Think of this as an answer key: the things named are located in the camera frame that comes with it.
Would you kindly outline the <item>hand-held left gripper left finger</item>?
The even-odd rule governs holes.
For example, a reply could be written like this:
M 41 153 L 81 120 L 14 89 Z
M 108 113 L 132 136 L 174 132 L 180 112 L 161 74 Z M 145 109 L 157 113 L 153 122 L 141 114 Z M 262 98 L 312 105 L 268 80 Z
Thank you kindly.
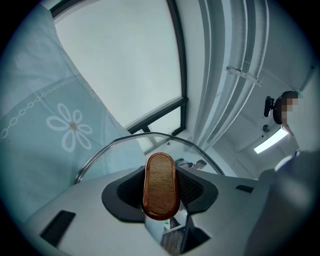
M 103 205 L 104 188 L 133 171 L 134 168 L 129 168 L 69 187 L 31 216 L 26 223 L 27 230 L 51 255 L 167 256 L 168 252 L 156 242 L 144 223 L 119 221 Z M 54 248 L 41 239 L 40 234 L 61 210 L 75 213 L 75 217 Z

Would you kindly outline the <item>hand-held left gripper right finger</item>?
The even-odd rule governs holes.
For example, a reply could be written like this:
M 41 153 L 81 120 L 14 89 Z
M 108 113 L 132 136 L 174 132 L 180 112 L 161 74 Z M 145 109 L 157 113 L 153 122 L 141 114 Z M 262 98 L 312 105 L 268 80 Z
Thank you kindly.
M 257 179 L 177 168 L 187 211 L 180 252 L 191 256 L 242 256 L 257 214 L 250 206 Z

